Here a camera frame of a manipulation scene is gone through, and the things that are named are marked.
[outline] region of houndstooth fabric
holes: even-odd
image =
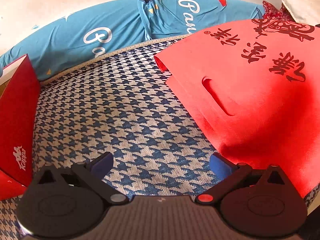
[[[320,191],[320,183],[309,192],[309,194],[307,194],[304,197],[304,201],[306,202],[307,207],[309,207],[311,205],[311,203],[313,202],[313,200],[316,198],[316,196],[318,195]]]
[[[113,153],[105,182],[133,195],[197,195],[216,184],[214,148],[165,85],[153,55],[175,41],[129,50],[43,88],[34,129],[34,171]],[[20,238],[19,198],[0,202],[0,239]]]

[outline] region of white pillow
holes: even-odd
[[[282,0],[293,19],[298,23],[320,24],[320,0]]]

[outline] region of red paper bag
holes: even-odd
[[[32,180],[32,142],[40,84],[28,55],[0,77],[0,200],[23,194]]]
[[[255,169],[277,163],[301,196],[320,182],[320,29],[229,22],[155,55],[213,146]]]

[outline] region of red box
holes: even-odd
[[[40,83],[28,55],[0,77],[0,200],[21,195],[32,181],[32,143]]]

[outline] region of gray button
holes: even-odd
[[[125,201],[127,198],[123,194],[113,194],[110,197],[110,199],[111,199],[112,202],[122,202],[122,201]]]

